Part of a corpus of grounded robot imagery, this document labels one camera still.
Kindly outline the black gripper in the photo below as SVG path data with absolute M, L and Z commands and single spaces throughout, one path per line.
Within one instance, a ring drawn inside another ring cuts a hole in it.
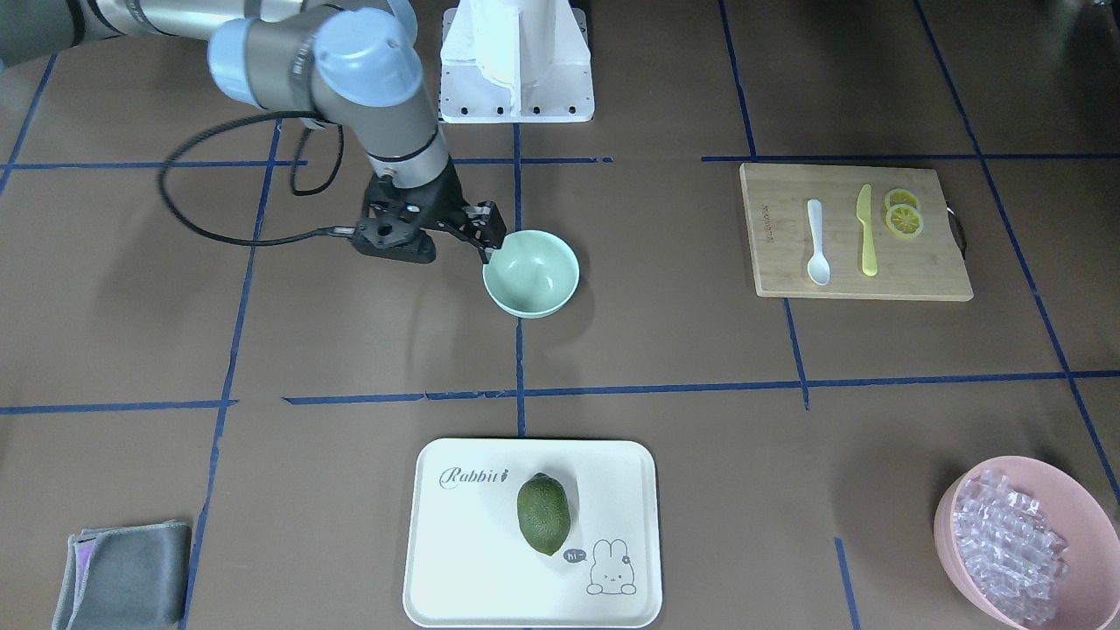
M 360 223 L 352 245 L 360 254 L 405 263 L 432 263 L 437 249 L 429 230 L 436 230 L 479 251 L 480 263 L 489 265 L 508 234 L 497 205 L 468 205 L 452 161 L 432 182 L 413 188 L 396 187 L 388 174 L 368 182 Z

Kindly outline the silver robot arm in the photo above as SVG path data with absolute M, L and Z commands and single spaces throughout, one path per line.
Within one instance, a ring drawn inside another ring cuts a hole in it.
M 196 235 L 241 247 L 343 238 L 360 254 L 432 263 L 431 231 L 479 251 L 507 235 L 493 202 L 465 200 L 417 56 L 408 1 L 4 1 L 3 68 L 88 41 L 165 36 L 207 44 L 209 75 L 227 98 L 256 108 L 184 141 L 157 172 L 165 207 Z M 237 239 L 197 226 L 167 179 L 193 147 L 241 126 L 299 119 L 308 130 L 356 136 L 372 166 L 355 226 L 276 239 Z

